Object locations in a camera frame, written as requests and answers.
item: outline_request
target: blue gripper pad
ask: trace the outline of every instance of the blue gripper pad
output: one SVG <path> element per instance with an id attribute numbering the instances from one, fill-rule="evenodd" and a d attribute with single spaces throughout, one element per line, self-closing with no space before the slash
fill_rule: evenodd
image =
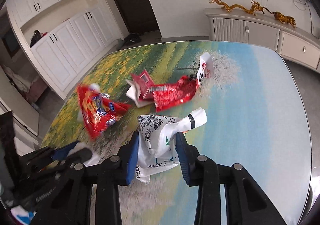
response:
<path id="1" fill-rule="evenodd" d="M 176 150 L 179 157 L 183 179 L 187 185 L 191 184 L 191 176 L 196 168 L 195 159 L 199 152 L 195 146 L 188 145 L 182 132 L 176 134 Z"/>
<path id="2" fill-rule="evenodd" d="M 118 185 L 128 186 L 136 175 L 138 162 L 139 132 L 132 134 L 128 144 L 120 147 L 118 156 L 121 159 L 121 172 L 117 174 Z"/>

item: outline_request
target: red wrapper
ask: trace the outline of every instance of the red wrapper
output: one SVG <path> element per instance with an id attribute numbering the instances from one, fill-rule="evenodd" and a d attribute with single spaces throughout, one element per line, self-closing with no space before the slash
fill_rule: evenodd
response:
<path id="1" fill-rule="evenodd" d="M 154 86 L 154 82 L 150 77 L 149 73 L 146 70 L 143 70 L 140 75 L 135 75 L 130 73 L 132 79 L 139 85 L 140 87 L 140 96 L 139 100 L 153 100 L 152 93 L 149 93 L 148 90 L 151 86 Z"/>
<path id="2" fill-rule="evenodd" d="M 84 125 L 92 141 L 119 121 L 130 108 L 129 104 L 115 103 L 85 85 L 79 85 L 77 93 Z"/>
<path id="3" fill-rule="evenodd" d="M 149 88 L 149 92 L 153 92 L 157 112 L 188 102 L 196 90 L 196 79 L 190 80 L 188 76 L 182 76 L 175 84 L 160 84 Z"/>

